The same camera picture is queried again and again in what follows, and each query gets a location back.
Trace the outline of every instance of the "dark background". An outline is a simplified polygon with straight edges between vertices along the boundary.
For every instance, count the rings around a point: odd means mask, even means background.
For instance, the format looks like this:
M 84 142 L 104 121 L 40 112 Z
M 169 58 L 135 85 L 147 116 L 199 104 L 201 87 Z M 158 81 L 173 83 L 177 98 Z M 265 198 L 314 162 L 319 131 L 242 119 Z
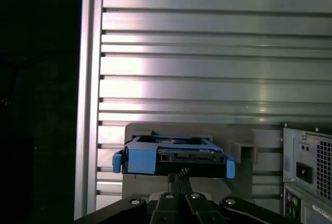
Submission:
M 1 112 L 4 204 L 32 213 L 19 223 L 72 223 L 81 0 L 0 1 L 0 96 L 12 81 L 3 65 L 19 65 L 13 122 Z

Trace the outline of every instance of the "blue drive tray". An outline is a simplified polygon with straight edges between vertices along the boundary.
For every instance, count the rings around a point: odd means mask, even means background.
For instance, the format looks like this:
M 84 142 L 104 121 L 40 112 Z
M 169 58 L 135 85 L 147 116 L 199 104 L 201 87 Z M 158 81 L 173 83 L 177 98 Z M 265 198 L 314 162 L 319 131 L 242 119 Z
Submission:
M 113 156 L 114 173 L 168 175 L 183 168 L 194 177 L 235 177 L 234 159 L 206 138 L 138 136 Z

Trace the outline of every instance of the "ventilation grille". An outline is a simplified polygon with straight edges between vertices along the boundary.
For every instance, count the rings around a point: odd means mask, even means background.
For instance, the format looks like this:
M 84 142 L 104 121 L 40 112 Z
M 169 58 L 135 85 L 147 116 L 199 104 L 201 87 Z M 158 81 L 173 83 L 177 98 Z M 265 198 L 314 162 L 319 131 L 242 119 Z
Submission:
M 332 201 L 332 143 L 317 145 L 317 190 L 321 196 Z

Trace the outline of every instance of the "screw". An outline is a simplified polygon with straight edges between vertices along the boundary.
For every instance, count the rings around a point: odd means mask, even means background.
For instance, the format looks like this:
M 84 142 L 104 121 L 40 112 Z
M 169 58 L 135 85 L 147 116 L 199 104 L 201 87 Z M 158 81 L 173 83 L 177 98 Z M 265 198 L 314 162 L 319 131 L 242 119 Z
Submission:
M 192 197 L 193 199 L 197 199 L 197 198 L 199 197 L 199 194 L 194 193 L 194 194 L 191 195 L 191 197 Z
M 131 203 L 131 204 L 134 204 L 134 205 L 137 205 L 137 204 L 140 203 L 140 201 L 139 201 L 139 200 L 132 200 L 130 203 Z
M 226 203 L 229 205 L 234 205 L 234 204 L 236 204 L 236 201 L 234 201 L 233 199 L 227 199 Z

